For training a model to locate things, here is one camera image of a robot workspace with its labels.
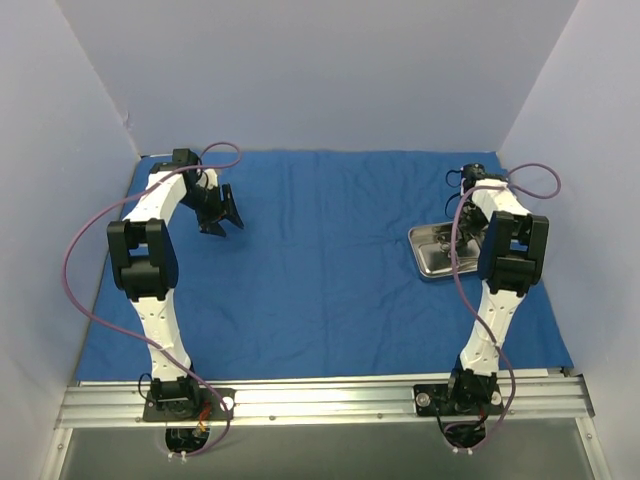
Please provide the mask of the stainless steel instrument tray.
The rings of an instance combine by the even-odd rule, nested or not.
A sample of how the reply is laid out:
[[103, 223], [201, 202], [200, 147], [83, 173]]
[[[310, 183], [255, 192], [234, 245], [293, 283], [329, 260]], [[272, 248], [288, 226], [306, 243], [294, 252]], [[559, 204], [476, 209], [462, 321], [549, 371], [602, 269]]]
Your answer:
[[[452, 222], [445, 222], [416, 226], [409, 230], [409, 245], [422, 279], [433, 280], [452, 276], [451, 252], [449, 255], [440, 252], [434, 240], [437, 233], [451, 233], [452, 227]], [[477, 245], [474, 241], [466, 245], [458, 245], [456, 234], [456, 262], [460, 275], [477, 271], [481, 245]]]

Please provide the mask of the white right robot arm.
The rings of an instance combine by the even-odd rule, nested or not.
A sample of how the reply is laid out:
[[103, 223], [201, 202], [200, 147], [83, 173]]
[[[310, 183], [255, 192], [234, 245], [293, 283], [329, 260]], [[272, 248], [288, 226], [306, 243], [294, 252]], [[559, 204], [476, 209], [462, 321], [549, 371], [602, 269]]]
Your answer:
[[500, 177], [465, 179], [434, 236], [440, 280], [409, 244], [423, 202], [346, 183], [304, 201], [262, 202], [227, 254], [222, 317], [232, 379], [449, 372], [444, 400], [489, 399], [516, 309], [539, 281], [549, 223]]

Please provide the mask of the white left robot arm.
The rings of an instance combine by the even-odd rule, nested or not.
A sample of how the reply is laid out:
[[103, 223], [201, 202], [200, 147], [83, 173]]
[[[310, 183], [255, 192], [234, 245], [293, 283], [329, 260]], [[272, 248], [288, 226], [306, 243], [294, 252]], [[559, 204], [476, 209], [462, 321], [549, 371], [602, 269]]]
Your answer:
[[147, 189], [133, 209], [107, 227], [114, 282], [138, 314], [149, 339], [149, 401], [179, 419], [194, 417], [202, 405], [199, 382], [181, 340], [174, 307], [179, 266], [168, 224], [182, 204], [196, 214], [199, 230], [224, 237], [220, 221], [229, 213], [230, 186], [199, 161], [159, 162], [149, 172]]

